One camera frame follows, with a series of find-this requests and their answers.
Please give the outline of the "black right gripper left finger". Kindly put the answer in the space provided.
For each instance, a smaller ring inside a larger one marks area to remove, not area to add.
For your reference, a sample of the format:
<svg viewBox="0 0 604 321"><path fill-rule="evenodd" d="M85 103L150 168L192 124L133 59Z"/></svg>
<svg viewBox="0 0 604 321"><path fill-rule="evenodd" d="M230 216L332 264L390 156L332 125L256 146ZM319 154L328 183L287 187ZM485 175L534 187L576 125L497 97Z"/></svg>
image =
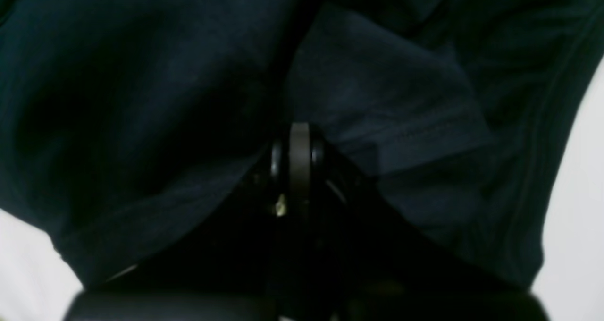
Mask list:
<svg viewBox="0 0 604 321"><path fill-rule="evenodd" d="M201 226L138 269L78 295L65 320L278 321L278 304L264 289L287 168L288 147L275 140Z"/></svg>

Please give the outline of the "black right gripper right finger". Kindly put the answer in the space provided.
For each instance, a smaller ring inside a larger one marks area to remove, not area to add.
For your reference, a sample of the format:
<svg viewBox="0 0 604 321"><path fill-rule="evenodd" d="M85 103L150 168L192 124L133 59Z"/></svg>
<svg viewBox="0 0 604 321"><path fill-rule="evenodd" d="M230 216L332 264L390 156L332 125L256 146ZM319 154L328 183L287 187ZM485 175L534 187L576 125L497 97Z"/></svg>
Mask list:
<svg viewBox="0 0 604 321"><path fill-rule="evenodd" d="M332 256L339 321L546 321L526 289L436 245L308 123L289 128L289 213Z"/></svg>

